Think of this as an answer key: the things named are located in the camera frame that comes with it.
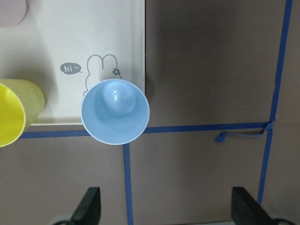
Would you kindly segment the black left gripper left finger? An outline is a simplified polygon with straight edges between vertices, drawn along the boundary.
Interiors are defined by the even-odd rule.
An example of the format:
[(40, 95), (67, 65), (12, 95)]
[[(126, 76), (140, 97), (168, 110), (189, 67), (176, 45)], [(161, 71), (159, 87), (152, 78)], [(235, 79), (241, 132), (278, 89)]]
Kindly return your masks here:
[(90, 187), (71, 217), (74, 225), (98, 225), (101, 217), (99, 187)]

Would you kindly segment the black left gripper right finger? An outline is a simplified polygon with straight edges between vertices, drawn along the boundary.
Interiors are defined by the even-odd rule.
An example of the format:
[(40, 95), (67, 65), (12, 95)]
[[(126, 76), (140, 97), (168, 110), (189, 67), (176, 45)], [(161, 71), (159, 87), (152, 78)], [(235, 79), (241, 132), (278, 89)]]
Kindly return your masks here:
[(243, 187), (232, 188), (231, 217), (236, 225), (273, 225), (274, 222)]

